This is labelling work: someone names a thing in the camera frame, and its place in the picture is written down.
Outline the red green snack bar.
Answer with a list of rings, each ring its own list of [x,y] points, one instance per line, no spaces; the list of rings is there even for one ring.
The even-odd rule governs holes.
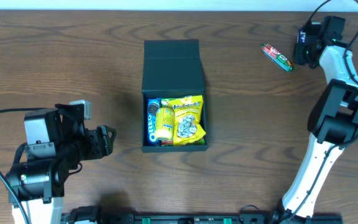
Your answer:
[[[261,49],[263,53],[281,69],[286,72],[292,72],[294,69],[293,63],[286,58],[281,52],[270,44],[262,44]]]

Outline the blue Oreo cookie pack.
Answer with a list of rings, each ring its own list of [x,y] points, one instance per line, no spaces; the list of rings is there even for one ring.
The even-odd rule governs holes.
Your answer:
[[[156,136],[156,115],[160,108],[160,98],[151,98],[147,101],[147,141],[149,146],[159,146],[160,140]]]

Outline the black gift box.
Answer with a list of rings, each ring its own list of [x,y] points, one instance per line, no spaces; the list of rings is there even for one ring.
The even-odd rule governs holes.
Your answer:
[[[190,95],[206,97],[204,70],[200,59],[199,40],[146,40],[142,78],[142,152],[198,152],[205,144],[187,146],[154,146],[148,142],[148,100],[154,98],[181,98]]]

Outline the dark blue chocolate bar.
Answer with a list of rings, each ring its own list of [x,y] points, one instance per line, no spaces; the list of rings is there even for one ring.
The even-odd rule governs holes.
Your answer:
[[[306,32],[304,27],[300,27],[297,35],[297,44],[304,45],[306,41]]]

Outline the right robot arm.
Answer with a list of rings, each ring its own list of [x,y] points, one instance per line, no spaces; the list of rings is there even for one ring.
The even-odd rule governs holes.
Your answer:
[[[327,86],[308,118],[308,148],[275,223],[329,222],[314,217],[314,205],[329,171],[344,149],[358,139],[358,76],[351,44],[342,41],[345,20],[327,16],[308,21],[298,33],[294,61],[322,67]]]

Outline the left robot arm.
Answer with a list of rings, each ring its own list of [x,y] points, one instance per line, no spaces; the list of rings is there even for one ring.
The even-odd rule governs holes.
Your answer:
[[[15,223],[60,223],[67,178],[80,171],[82,161],[112,153],[116,130],[105,125],[89,130],[85,120],[90,118],[86,100],[25,115],[27,142],[7,173],[16,194],[9,197]]]

